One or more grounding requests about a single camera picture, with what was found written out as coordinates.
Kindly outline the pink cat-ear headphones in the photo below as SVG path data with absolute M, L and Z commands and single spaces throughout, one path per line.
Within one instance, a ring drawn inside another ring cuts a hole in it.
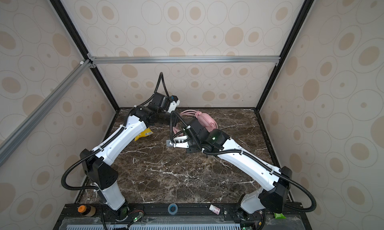
M 198 122 L 203 126 L 205 127 L 208 132 L 211 132 L 212 130 L 214 129 L 218 129 L 218 124 L 216 123 L 216 121 L 207 113 L 203 113 L 201 111 L 198 111 L 198 110 L 185 110 L 183 112 L 181 112 L 179 114 L 181 117 L 182 116 L 189 116 L 189 117 L 194 117 L 198 120 Z M 180 120 L 176 114 L 173 114 L 173 120 Z M 186 120 L 183 120 L 187 126 L 191 125 L 192 124 L 189 124 L 188 121 Z M 173 127 L 173 132 L 174 134 L 176 135 L 178 132 L 180 132 L 181 130 L 177 129 L 176 127 Z

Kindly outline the black frame post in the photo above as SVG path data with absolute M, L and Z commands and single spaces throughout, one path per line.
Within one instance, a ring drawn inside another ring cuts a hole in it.
M 88 48 L 86 47 L 83 38 L 80 35 L 80 32 L 75 27 L 71 17 L 67 13 L 63 3 L 61 0 L 49 0 L 51 5 L 53 6 L 55 12 L 59 16 L 61 22 L 63 23 L 64 27 L 66 28 L 67 32 L 69 33 L 71 39 L 75 43 L 77 49 L 80 51 L 80 54 L 85 60 L 89 60 L 91 62 L 91 71 L 96 78 L 98 84 L 100 85 L 101 89 L 103 90 L 104 94 L 106 95 L 107 99 L 109 100 L 110 104 L 112 105 L 113 109 L 118 112 L 120 110 L 120 107 L 115 100 L 112 92 L 110 91 L 109 87 L 107 86 L 106 81 L 104 80 L 101 72 L 99 71 L 96 64 L 93 63 L 91 60 L 92 55 L 90 54 Z
M 261 98 L 256 106 L 256 112 L 259 113 L 275 83 L 275 80 L 277 79 L 279 73 L 280 73 L 280 70 L 281 68 L 283 67 L 290 51 L 291 51 L 291 48 L 295 42 L 295 40 L 297 39 L 297 36 L 314 4 L 316 0 L 304 0 L 304 3 L 302 5 L 302 7 L 300 8 L 300 11 L 298 13 L 298 16 L 293 24 L 293 27 L 288 35 L 288 38 L 283 46 L 283 49 L 282 49 L 282 52 L 280 54 L 280 60 L 279 62 L 277 63 L 277 65 L 274 67 L 268 81 L 267 81 L 267 84 L 263 90 L 263 93 L 261 95 Z

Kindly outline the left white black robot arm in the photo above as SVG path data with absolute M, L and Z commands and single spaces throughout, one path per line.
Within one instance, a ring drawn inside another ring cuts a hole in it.
M 70 166 L 62 175 L 62 187 L 70 191 L 95 190 L 104 203 L 113 211 L 118 211 L 126 200 L 118 186 L 118 172 L 112 168 L 124 148 L 155 124 L 170 124 L 171 112 L 180 104 L 177 96 L 169 92 L 153 92 L 141 105 L 134 106 L 127 113 L 123 124 L 105 141 L 92 150 L 83 150 L 79 161 Z M 87 177 L 92 181 L 89 186 L 73 187 L 67 183 L 67 177 L 77 166 L 82 165 Z

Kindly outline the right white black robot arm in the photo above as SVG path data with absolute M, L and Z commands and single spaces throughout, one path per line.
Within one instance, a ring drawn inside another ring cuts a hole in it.
M 316 209 L 315 197 L 305 187 L 292 180 L 292 171 L 289 168 L 280 169 L 270 165 L 242 148 L 222 130 L 214 129 L 208 132 L 198 120 L 191 119 L 186 122 L 179 113 L 172 111 L 170 125 L 173 126 L 176 122 L 182 123 L 182 131 L 191 140 L 190 147 L 205 155 L 219 157 L 231 163 L 260 185 L 259 189 L 244 195 L 241 199 L 240 207 L 246 213 L 252 214 L 258 210 L 268 209 L 281 214 L 285 208 L 309 213 Z M 291 186 L 307 195 L 311 201 L 309 207 L 299 208 L 287 203 Z

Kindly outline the orange-capped brown bottle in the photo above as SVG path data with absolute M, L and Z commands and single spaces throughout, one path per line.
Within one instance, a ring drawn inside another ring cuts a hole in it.
M 96 208 L 91 205 L 81 205 L 78 207 L 78 212 L 84 217 L 92 217 L 96 214 Z

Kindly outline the back aluminium rail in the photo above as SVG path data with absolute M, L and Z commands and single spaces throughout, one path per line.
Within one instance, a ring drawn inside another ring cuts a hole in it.
M 279 56 L 92 57 L 95 64 L 278 63 Z

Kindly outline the left aluminium rail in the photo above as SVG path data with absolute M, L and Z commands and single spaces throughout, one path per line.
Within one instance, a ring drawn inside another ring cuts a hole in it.
M 3 142 L 1 145 L 1 165 L 9 159 L 19 145 L 90 66 L 90 60 L 84 60 L 82 64 L 78 65 Z

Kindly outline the yellow snack packet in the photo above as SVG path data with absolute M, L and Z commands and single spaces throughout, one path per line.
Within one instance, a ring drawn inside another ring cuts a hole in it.
M 148 137 L 152 134 L 153 131 L 150 128 L 147 128 L 135 137 L 135 141 L 139 140 L 140 138 Z

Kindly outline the aluminium rail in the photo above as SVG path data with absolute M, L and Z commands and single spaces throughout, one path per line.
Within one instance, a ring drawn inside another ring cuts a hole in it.
M 9 159 L 19 145 L 90 66 L 90 60 L 84 60 L 82 64 L 78 65 L 3 142 L 1 145 L 1 165 Z
M 92 57 L 95 64 L 278 63 L 279 56 Z

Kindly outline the small white pink box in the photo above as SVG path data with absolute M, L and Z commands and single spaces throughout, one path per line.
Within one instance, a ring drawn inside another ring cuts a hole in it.
M 221 212 L 221 209 L 220 209 L 219 207 L 214 206 L 214 205 L 212 205 L 212 204 L 210 205 L 209 210 L 210 210 L 211 212 L 213 212 L 214 214 L 216 214 L 216 215 L 219 215 L 220 212 Z

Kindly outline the right black frame post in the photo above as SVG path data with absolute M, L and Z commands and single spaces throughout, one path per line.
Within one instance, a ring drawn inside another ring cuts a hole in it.
M 259 113 L 275 83 L 275 80 L 277 79 L 279 73 L 280 73 L 280 70 L 281 68 L 283 67 L 290 51 L 291 51 L 291 48 L 295 42 L 295 40 L 297 39 L 297 36 L 314 4 L 316 0 L 304 0 L 304 3 L 302 5 L 302 7 L 300 8 L 300 11 L 298 13 L 298 16 L 293 24 L 293 27 L 288 35 L 288 38 L 283 46 L 283 49 L 282 49 L 282 52 L 280 54 L 280 60 L 279 62 L 277 63 L 277 65 L 274 67 L 268 81 L 267 81 L 267 84 L 263 90 L 263 93 L 261 95 L 261 98 L 256 106 L 256 112 Z

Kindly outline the left black frame post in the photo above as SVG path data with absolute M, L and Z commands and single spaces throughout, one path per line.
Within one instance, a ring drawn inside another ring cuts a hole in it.
M 61 22 L 63 23 L 64 27 L 66 28 L 67 32 L 69 33 L 71 39 L 75 43 L 77 49 L 80 51 L 80 54 L 85 60 L 89 60 L 91 62 L 91 71 L 96 78 L 98 84 L 100 85 L 101 89 L 103 90 L 104 94 L 106 95 L 107 99 L 109 100 L 110 104 L 112 105 L 113 109 L 118 112 L 120 110 L 120 107 L 115 100 L 112 92 L 110 91 L 109 87 L 107 86 L 106 81 L 104 80 L 101 72 L 99 71 L 96 64 L 93 63 L 91 60 L 92 55 L 90 54 L 88 48 L 86 47 L 83 38 L 80 35 L 80 32 L 75 27 L 71 17 L 67 13 L 63 3 L 61 0 L 49 0 L 51 5 L 53 6 L 55 12 L 59 16 Z

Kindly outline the green packet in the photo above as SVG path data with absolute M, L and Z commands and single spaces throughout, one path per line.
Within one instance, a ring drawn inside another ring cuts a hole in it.
M 286 217 L 284 216 L 284 214 L 274 213 L 274 217 L 275 217 L 275 219 L 277 219 L 277 220 L 284 220 L 284 219 L 286 219 Z

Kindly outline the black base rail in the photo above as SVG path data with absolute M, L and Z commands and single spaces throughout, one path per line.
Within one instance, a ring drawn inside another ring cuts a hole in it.
M 209 210 L 211 204 L 177 204 L 176 215 L 168 213 L 170 204 L 129 204 L 128 215 L 118 221 L 112 211 L 101 204 L 92 217 L 78 212 L 79 204 L 65 205 L 55 230 L 310 230 L 307 215 L 288 210 L 286 219 L 277 220 L 269 210 L 241 216 L 237 204 L 212 204 L 221 209 L 219 215 Z

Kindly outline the blue tape roll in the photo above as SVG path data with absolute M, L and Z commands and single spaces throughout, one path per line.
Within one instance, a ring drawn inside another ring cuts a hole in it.
M 168 213 L 170 215 L 176 215 L 178 212 L 178 206 L 175 203 L 172 203 L 168 206 Z

